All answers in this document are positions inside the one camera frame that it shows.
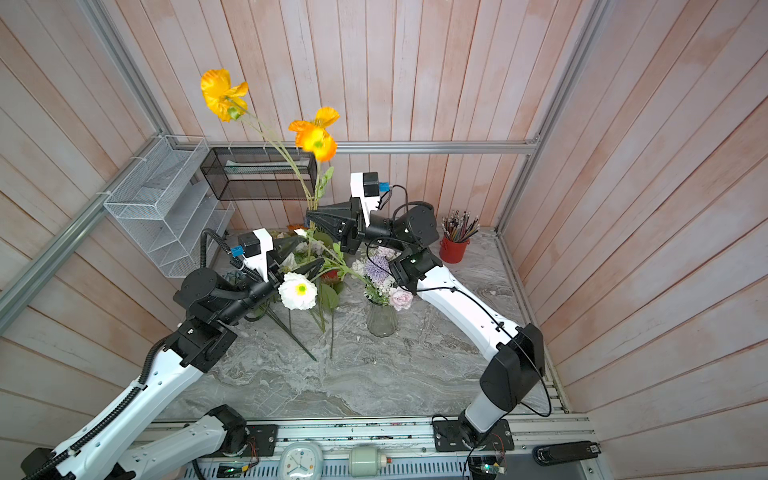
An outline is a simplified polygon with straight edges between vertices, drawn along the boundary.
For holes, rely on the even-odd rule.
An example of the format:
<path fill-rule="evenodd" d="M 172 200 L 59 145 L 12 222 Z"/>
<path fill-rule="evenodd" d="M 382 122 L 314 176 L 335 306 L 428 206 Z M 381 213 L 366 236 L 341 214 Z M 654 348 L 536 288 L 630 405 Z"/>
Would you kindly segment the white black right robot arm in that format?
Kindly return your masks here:
<path fill-rule="evenodd" d="M 478 395 L 457 420 L 442 421 L 437 429 L 438 433 L 454 429 L 459 449 L 483 443 L 500 420 L 544 384 L 541 331 L 534 325 L 521 327 L 495 312 L 431 252 L 431 244 L 439 238 L 431 204 L 408 202 L 384 217 L 372 213 L 361 198 L 352 197 L 310 210 L 307 218 L 345 253 L 354 253 L 361 246 L 394 249 L 397 255 L 388 263 L 389 278 L 457 325 L 487 360 Z"/>

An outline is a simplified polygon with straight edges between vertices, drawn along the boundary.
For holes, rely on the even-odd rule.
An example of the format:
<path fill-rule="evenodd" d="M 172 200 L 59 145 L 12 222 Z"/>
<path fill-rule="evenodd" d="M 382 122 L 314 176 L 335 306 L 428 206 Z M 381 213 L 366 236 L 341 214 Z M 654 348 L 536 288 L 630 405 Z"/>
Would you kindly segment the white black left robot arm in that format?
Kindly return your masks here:
<path fill-rule="evenodd" d="M 275 239 L 265 229 L 240 236 L 227 251 L 243 273 L 232 284 L 207 265 L 189 273 L 174 300 L 186 311 L 176 331 L 147 353 L 139 376 L 101 413 L 53 449 L 37 448 L 22 462 L 28 479 L 161 479 L 220 453 L 238 457 L 256 450 L 246 420 L 221 405 L 160 440 L 136 448 L 145 428 L 189 386 L 216 365 L 237 338 L 232 325 L 264 305 L 280 290 L 297 286 L 308 305 L 316 298 L 312 278 L 323 258 L 284 272 L 285 260 L 312 234 L 298 229 Z"/>

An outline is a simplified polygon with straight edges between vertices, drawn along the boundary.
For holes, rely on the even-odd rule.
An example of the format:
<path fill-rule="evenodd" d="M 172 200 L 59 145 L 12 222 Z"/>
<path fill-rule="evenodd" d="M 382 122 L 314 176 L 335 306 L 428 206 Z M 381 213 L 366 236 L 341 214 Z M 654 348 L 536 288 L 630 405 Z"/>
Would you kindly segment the pastel mixed flower bouquet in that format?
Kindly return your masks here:
<path fill-rule="evenodd" d="M 364 278 L 364 294 L 368 300 L 400 312 L 411 307 L 413 294 L 398 286 L 390 272 L 389 261 L 396 256 L 397 252 L 390 248 L 369 248 L 360 259 L 353 262 L 352 269 Z"/>

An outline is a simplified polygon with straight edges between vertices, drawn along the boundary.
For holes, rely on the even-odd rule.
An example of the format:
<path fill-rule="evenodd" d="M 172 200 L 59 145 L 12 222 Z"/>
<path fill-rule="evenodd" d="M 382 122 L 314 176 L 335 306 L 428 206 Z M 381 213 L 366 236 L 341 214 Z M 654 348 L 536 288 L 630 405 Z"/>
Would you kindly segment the yellow poppy flower stem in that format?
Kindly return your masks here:
<path fill-rule="evenodd" d="M 314 190 L 311 191 L 300 172 L 297 160 L 289 152 L 285 143 L 249 110 L 245 100 L 245 96 L 249 93 L 247 82 L 234 85 L 228 70 L 213 69 L 202 74 L 200 89 L 205 105 L 222 122 L 246 125 L 277 151 L 299 182 L 308 207 L 311 210 L 317 210 L 320 199 L 324 196 L 325 189 L 333 176 L 333 168 L 330 167 L 325 174 L 314 181 Z M 313 120 L 294 120 L 288 127 L 289 131 L 295 134 L 295 147 L 313 155 L 313 164 L 318 168 L 322 163 L 329 162 L 337 152 L 338 144 L 328 132 L 328 128 L 339 118 L 340 114 L 334 108 L 323 107 L 317 111 Z"/>

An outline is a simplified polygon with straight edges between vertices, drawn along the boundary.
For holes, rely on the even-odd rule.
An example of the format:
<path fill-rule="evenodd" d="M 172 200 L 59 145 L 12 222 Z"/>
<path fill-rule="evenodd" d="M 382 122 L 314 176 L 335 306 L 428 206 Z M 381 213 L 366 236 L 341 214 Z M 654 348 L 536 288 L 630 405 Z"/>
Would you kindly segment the white ranunculus flower stem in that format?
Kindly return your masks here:
<path fill-rule="evenodd" d="M 321 280 L 328 271 L 338 270 L 343 280 L 351 272 L 338 242 L 329 242 L 294 235 L 276 242 L 279 272 L 283 275 L 278 289 L 282 304 L 289 310 L 318 308 L 331 313 L 338 308 L 339 284 L 330 285 Z"/>

